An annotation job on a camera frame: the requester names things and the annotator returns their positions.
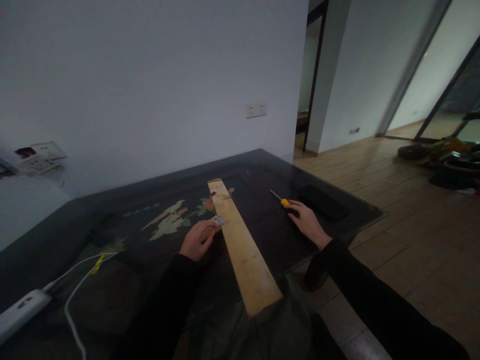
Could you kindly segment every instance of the white cable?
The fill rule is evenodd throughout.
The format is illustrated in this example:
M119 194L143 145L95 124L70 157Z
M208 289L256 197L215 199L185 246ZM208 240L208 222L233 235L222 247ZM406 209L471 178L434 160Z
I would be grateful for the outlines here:
M51 282L49 282L47 285L45 285L43 288L42 288L42 291L44 292L47 292L49 291L51 288L53 288L55 286L55 284L60 280L62 279L63 277L65 277L67 274L69 274L73 269L75 269L78 265L86 262L87 260L90 260L90 259L95 259L95 258L98 258L98 257L101 257L102 255L116 255L118 254L118 252L104 252L104 253L101 253L101 254L98 254L98 255L94 255L94 256L90 256L90 257L87 257L86 259L82 260L82 261L79 261L77 262L75 265L73 265L70 270L68 270L66 273L64 273L62 276L60 276L58 279L56 280L53 280Z
M109 256L105 259L103 259L100 263L96 263L94 267L91 268L91 270L85 275L85 277L78 283L78 285L76 286L75 289L73 289L73 291L71 292L70 296L68 297L68 299L66 300L66 303L65 303L65 307L63 308L63 311L65 313L65 317L66 317L66 320L68 321L68 325L70 325L70 328L71 328L71 332L73 333L73 338L75 339L75 343L76 343L76 346L80 349L80 352L81 352L81 358L82 360L87 360L87 350L85 349L85 346L84 344L82 343L82 340L80 340L80 336L79 336L79 333L77 332L77 327L75 326L75 323L74 323L74 320L72 319L72 316L70 315L70 311L69 311L69 305L70 305L70 301L72 300L72 298L74 297L75 293L77 292L77 290L80 288L80 286L82 286L82 284L84 283L84 281L89 277L89 275L92 273L92 271L97 267L99 266L100 264L106 262L107 260L113 258L115 255L118 254L118 252L110 252L108 254L113 254L112 256Z

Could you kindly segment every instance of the person's left hand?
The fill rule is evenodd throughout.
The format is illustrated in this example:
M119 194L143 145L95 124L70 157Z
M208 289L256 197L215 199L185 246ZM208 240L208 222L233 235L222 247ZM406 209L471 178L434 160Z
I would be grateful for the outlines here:
M202 243L202 234L208 227L216 228L217 224L213 221L202 220L193 225L185 236L185 240L183 240L179 254L192 259L194 262L200 261L214 240L215 231L212 231L206 241Z

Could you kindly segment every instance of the glass door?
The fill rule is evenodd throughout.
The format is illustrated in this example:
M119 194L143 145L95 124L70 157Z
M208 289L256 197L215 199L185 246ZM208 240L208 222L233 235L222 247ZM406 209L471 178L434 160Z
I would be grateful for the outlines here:
M415 140L448 136L480 142L480 37L448 84Z

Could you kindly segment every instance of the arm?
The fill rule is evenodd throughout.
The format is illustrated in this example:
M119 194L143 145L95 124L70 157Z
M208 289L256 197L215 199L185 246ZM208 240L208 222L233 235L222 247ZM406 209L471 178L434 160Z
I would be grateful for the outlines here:
M202 234L216 226L212 221L199 221L191 228L111 359L172 358L195 294L197 262L212 244L215 232L204 243Z
M465 349L432 325L408 301L379 280L338 239L322 229L314 212L298 201L288 208L300 231L320 250L325 270L352 308L394 359L468 359Z

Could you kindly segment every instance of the person's right hand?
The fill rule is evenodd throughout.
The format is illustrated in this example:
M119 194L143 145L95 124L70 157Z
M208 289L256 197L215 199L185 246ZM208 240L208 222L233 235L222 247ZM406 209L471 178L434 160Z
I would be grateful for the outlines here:
M299 217L289 213L288 216L293 220L295 225L298 226L300 231L309 238L320 251L332 241L332 238L328 236L322 226L320 225L315 213L312 209L305 206L300 201L288 200L290 205L285 206L285 209L292 209L298 212Z

